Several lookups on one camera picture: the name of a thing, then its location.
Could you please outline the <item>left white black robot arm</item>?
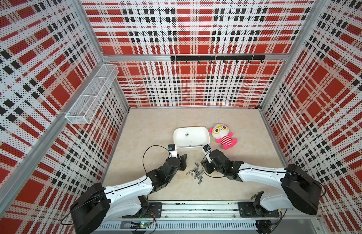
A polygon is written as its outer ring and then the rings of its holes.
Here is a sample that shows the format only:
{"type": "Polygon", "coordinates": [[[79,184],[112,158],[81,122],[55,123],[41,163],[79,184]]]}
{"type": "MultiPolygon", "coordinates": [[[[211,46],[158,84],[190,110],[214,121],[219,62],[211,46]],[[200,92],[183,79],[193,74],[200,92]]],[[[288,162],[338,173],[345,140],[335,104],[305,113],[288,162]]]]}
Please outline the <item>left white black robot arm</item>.
{"type": "Polygon", "coordinates": [[[146,215],[150,209],[146,196],[165,188],[178,171],[186,169],[186,161],[186,154],[178,155],[137,180],[107,187],[93,184],[70,206],[75,232],[90,234],[104,222],[146,215]]]}

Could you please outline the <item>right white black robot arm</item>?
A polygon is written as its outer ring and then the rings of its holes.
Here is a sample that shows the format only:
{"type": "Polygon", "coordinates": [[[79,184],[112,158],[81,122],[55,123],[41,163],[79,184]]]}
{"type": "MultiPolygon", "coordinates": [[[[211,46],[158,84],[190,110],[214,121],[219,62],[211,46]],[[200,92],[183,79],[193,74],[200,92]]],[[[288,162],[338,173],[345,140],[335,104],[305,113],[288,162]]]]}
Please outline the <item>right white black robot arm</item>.
{"type": "Polygon", "coordinates": [[[221,173],[222,177],[239,182],[256,182],[277,189],[275,193],[260,191],[252,203],[254,213],[264,217],[274,211],[297,209],[307,215],[316,215],[323,186],[299,166],[289,164],[282,168],[251,165],[242,161],[231,161],[223,152],[203,147],[205,156],[201,161],[207,175],[221,173]]]}

